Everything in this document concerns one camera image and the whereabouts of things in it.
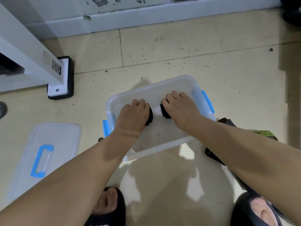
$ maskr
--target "grout line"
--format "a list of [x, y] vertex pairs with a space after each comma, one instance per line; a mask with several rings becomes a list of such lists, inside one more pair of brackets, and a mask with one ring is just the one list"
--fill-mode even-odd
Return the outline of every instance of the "grout line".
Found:
[[[293, 43], [300, 43], [300, 42], [301, 41], [294, 41], [294, 42], [286, 42], [286, 43], [282, 43], [282, 44], [265, 45], [265, 46], [259, 46], [259, 47], [253, 47], [253, 48], [244, 48], [244, 49], [237, 49], [237, 50], [231, 50], [231, 51], [222, 51], [222, 52], [216, 52], [216, 53], [192, 55], [192, 56], [185, 56], [185, 57], [181, 57], [181, 58], [165, 59], [165, 60], [160, 60], [160, 61], [141, 63], [141, 64], [133, 64], [133, 65], [127, 65], [127, 66], [124, 66], [123, 61], [122, 61], [122, 67], [133, 67], [133, 66], [140, 66], [140, 65], [144, 65], [144, 64], [159, 63], [159, 62], [165, 62], [165, 61], [171, 61], [171, 60], [186, 59], [186, 58], [191, 58], [191, 57], [198, 57], [198, 56], [205, 56], [205, 55], [212, 55], [212, 54], [222, 54], [222, 53], [228, 53], [228, 52], [233, 52], [233, 51], [243, 51], [243, 50], [250, 50], [250, 49], [255, 49], [255, 48], [264, 48], [264, 47], [277, 46], [277, 45], [286, 45], [286, 44], [293, 44]], [[87, 72], [80, 72], [80, 73], [76, 73], [76, 74], [90, 73], [90, 72], [103, 71], [103, 70], [112, 70], [112, 69], [118, 69], [118, 68], [121, 68], [121, 67], [112, 67], [112, 68], [109, 68], [109, 69], [93, 70], [93, 71], [87, 71]]]
[[119, 31], [119, 40], [120, 40], [121, 61], [122, 61], [122, 67], [123, 67], [123, 57], [122, 57], [122, 46], [121, 46], [121, 33], [120, 33], [120, 29], [118, 29], [118, 31]]

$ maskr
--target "plastic storage box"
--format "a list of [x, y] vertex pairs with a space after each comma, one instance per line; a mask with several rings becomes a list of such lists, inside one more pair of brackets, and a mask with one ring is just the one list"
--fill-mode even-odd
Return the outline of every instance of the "plastic storage box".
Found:
[[31, 132], [4, 204], [8, 205], [32, 186], [77, 156], [82, 128], [78, 124], [46, 122]]
[[[193, 77], [182, 75], [111, 96], [106, 102], [108, 120], [103, 121], [105, 137], [114, 130], [116, 118], [119, 116], [122, 107], [126, 104], [131, 104], [134, 98], [138, 100], [141, 98], [145, 99], [150, 104], [152, 110], [155, 111], [160, 107], [162, 98], [173, 90], [185, 92], [193, 99], [203, 116], [215, 121], [213, 115], [214, 109], [205, 91], [200, 89]], [[193, 139], [192, 136], [180, 130], [172, 119], [166, 119], [154, 113], [152, 123], [145, 127], [141, 136], [126, 154], [123, 161], [160, 152]]]

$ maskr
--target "qr code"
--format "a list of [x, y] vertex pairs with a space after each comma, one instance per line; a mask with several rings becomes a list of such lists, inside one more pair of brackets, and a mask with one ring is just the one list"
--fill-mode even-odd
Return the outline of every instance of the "qr code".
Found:
[[52, 61], [52, 68], [60, 75], [61, 74], [61, 67], [53, 60]]

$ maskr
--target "person's left hand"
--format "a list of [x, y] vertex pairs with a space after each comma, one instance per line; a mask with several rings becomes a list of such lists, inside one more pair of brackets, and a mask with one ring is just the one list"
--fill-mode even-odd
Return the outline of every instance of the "person's left hand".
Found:
[[150, 105], [145, 103], [144, 99], [139, 101], [134, 99], [131, 105], [127, 104], [121, 109], [113, 132], [118, 135], [133, 137], [136, 141], [145, 127], [149, 112]]

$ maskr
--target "white baseboard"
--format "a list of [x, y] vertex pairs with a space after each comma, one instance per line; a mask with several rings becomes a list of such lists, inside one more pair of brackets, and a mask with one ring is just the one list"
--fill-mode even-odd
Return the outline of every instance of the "white baseboard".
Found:
[[25, 25], [38, 39], [59, 38], [140, 25], [280, 6], [280, 0], [195, 0]]

